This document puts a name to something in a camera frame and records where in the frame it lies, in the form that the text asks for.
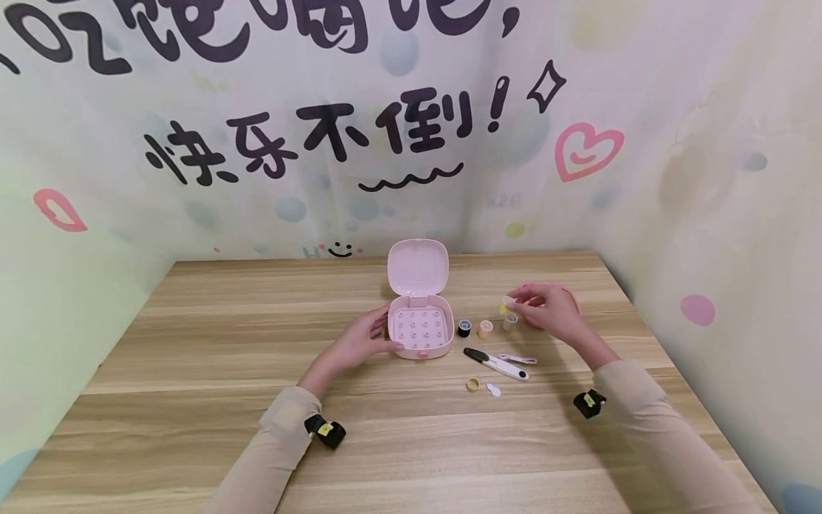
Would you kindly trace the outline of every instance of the person's left hand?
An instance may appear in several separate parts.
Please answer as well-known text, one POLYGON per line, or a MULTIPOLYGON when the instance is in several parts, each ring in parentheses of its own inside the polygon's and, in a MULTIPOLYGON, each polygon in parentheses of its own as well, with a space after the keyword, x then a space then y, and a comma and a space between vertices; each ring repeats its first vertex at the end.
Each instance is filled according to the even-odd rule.
POLYGON ((388 322, 388 307, 387 303, 355 318, 324 353, 336 366, 354 368, 374 354, 404 349, 400 343, 381 337, 388 322))

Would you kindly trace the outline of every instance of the wooden table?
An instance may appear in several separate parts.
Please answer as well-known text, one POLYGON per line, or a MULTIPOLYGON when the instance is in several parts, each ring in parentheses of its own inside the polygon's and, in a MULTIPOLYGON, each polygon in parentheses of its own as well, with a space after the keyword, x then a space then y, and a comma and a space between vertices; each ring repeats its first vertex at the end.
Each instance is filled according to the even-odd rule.
MULTIPOLYGON (((570 286, 774 512, 595 253, 455 256, 443 296, 476 325, 499 319, 502 295, 527 280, 570 286)), ((178 263, 0 511, 200 512, 280 389, 394 296, 385 258, 178 263)), ((590 386, 573 351, 522 323, 456 338, 441 359, 376 357, 329 390, 324 414, 348 436, 336 452, 309 448, 278 512, 670 512, 606 417, 571 405, 590 386), (462 355, 466 345, 539 365, 516 382, 462 355), (502 396, 467 392, 472 375, 502 396)))

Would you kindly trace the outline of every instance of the wall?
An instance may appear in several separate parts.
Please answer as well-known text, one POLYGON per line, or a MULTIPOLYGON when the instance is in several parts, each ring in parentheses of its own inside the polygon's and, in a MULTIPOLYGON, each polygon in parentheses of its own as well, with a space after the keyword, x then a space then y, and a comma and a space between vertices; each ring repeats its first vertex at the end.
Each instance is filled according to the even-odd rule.
POLYGON ((48 200, 61 226, 82 231, 56 226, 34 192, 83 195, 9 148, 0 155, 2 501, 172 262, 118 238, 80 205, 72 220, 48 200))
POLYGON ((177 259, 595 248, 778 507, 822 510, 822 7, 444 3, 7 7, 3 140, 177 259))

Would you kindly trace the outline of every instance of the smiley face drawing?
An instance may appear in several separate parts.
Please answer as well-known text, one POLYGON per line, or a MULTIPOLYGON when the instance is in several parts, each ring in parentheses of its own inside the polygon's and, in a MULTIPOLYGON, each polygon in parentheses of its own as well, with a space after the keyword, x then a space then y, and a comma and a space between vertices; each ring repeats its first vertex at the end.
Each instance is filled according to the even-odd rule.
MULTIPOLYGON (((325 244, 321 244, 320 245, 320 250, 325 250, 325 249, 326 249, 325 244)), ((328 253, 330 253, 334 257, 340 257, 340 258, 351 257, 353 255, 353 252, 351 252, 351 245, 346 244, 345 249, 343 249, 343 246, 342 246, 342 244, 339 243, 339 241, 334 242, 334 248, 328 248, 328 253)), ((357 253, 363 253, 363 249, 362 248, 357 248, 357 253)))

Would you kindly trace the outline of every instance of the black wrist tracker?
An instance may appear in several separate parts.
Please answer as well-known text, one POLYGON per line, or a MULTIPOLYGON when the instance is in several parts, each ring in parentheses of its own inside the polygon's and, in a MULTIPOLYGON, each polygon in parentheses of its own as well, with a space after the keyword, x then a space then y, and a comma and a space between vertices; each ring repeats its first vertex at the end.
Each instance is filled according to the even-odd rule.
POLYGON ((328 423, 319 414, 314 414, 311 418, 306 419, 305 426, 308 433, 315 433, 320 441, 332 450, 335 450, 345 437, 343 425, 336 421, 328 423))
POLYGON ((574 397, 574 407, 579 409, 586 419, 591 419, 599 414, 603 409, 603 403, 605 403, 605 396, 593 389, 588 392, 581 392, 574 397))

